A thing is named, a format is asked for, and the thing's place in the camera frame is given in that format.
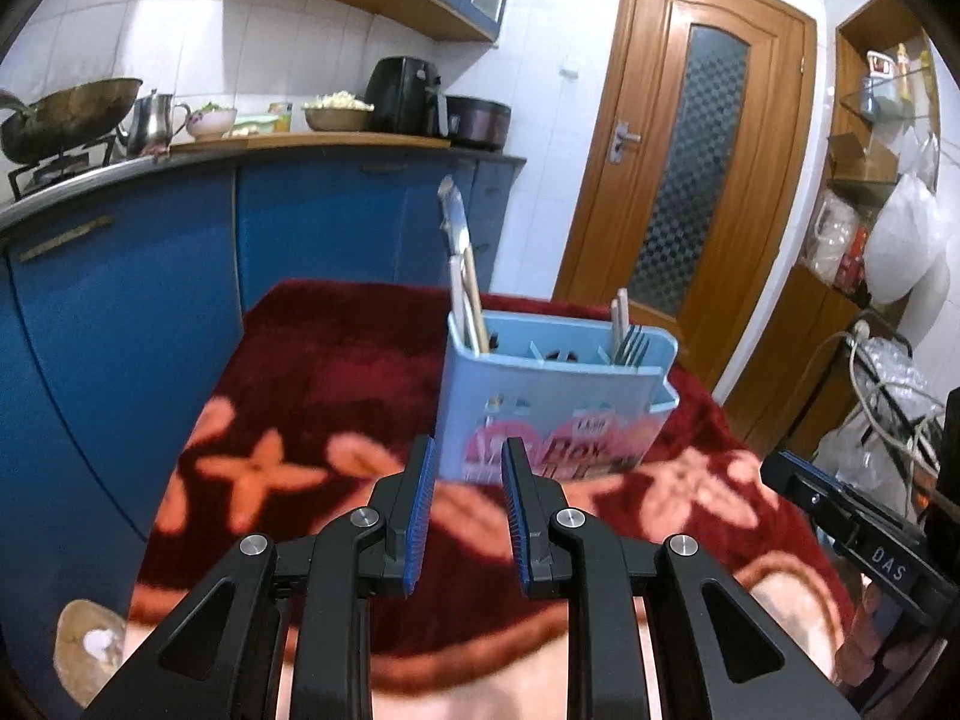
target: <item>finger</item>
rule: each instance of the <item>finger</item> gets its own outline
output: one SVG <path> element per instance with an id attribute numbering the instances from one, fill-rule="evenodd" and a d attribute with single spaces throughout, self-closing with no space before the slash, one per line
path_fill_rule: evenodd
<path id="1" fill-rule="evenodd" d="M 883 591 L 880 589 L 880 585 L 872 581 L 870 586 L 864 590 L 863 600 L 860 605 L 866 610 L 867 614 L 873 614 L 880 608 L 880 601 L 882 600 Z"/>
<path id="2" fill-rule="evenodd" d="M 877 631 L 874 630 L 874 618 L 865 607 L 858 608 L 853 615 L 850 640 L 856 642 L 856 646 L 868 658 L 872 658 L 880 650 L 881 642 Z"/>
<path id="3" fill-rule="evenodd" d="M 931 635 L 922 635 L 916 640 L 894 647 L 883 657 L 883 667 L 895 674 L 906 671 L 923 657 L 932 641 Z"/>
<path id="4" fill-rule="evenodd" d="M 847 685 L 860 685 L 874 673 L 874 659 L 863 653 L 856 642 L 847 640 L 837 651 L 837 676 Z"/>

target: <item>metal bolt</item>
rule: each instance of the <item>metal bolt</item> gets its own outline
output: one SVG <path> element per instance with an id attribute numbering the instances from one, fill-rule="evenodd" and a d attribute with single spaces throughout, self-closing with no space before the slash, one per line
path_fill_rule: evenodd
<path id="1" fill-rule="evenodd" d="M 670 549 L 676 552 L 681 557 L 690 557 L 691 555 L 696 555 L 697 550 L 700 549 L 699 544 L 693 536 L 687 536 L 685 533 L 680 533 L 678 536 L 674 536 L 670 539 Z"/>
<path id="2" fill-rule="evenodd" d="M 244 555 L 259 555 L 267 548 L 267 539 L 259 533 L 247 536 L 240 542 L 240 551 Z"/>
<path id="3" fill-rule="evenodd" d="M 380 515 L 376 509 L 361 506 L 359 509 L 354 509 L 350 514 L 350 522 L 358 528 L 371 528 L 376 525 L 377 522 L 380 522 Z"/>
<path id="4" fill-rule="evenodd" d="M 587 521 L 587 516 L 579 509 L 560 509 L 557 522 L 565 528 L 579 528 Z"/>

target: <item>countertop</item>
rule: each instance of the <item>countertop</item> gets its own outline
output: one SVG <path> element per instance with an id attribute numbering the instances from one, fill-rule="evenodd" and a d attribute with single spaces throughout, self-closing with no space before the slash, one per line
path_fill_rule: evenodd
<path id="1" fill-rule="evenodd" d="M 378 132 L 286 132 L 272 135 L 254 135 L 250 138 L 230 138 L 221 141 L 179 143 L 172 146 L 166 157 L 137 157 L 97 170 L 90 170 L 69 178 L 19 202 L 0 209 L 0 235 L 34 215 L 54 208 L 81 194 L 104 189 L 133 178 L 160 175 L 181 167 L 237 159 L 256 152 L 276 153 L 280 148 L 426 148 L 445 151 L 469 159 L 491 162 L 509 162 L 517 167 L 526 163 L 521 157 L 512 157 L 475 148 L 452 148 L 449 141 L 439 138 L 419 138 L 408 135 L 390 135 Z"/>

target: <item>metal kettle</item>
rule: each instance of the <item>metal kettle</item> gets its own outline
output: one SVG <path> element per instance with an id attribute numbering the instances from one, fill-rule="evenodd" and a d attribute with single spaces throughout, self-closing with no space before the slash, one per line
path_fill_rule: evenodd
<path id="1" fill-rule="evenodd" d="M 184 123 L 174 129 L 173 114 L 175 108 L 186 111 Z M 186 103 L 174 105 L 174 95 L 159 95 L 151 90 L 147 97 L 133 103 L 133 121 L 127 132 L 122 124 L 117 124 L 117 137 L 126 146 L 128 157 L 145 154 L 162 154 L 169 151 L 170 142 L 176 133 L 186 127 L 190 117 L 190 106 Z"/>

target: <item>plastic cutlery box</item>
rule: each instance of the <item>plastic cutlery box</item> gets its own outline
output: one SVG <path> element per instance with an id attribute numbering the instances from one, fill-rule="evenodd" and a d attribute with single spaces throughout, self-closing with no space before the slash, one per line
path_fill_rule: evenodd
<path id="1" fill-rule="evenodd" d="M 435 437 L 440 477 L 500 483 L 500 450 L 523 440 L 534 473 L 558 481 L 633 469 L 680 396 L 666 380 L 677 341 L 643 327 L 636 367 L 613 365 L 609 322 L 483 312 L 496 350 L 464 346 L 452 315 Z"/>

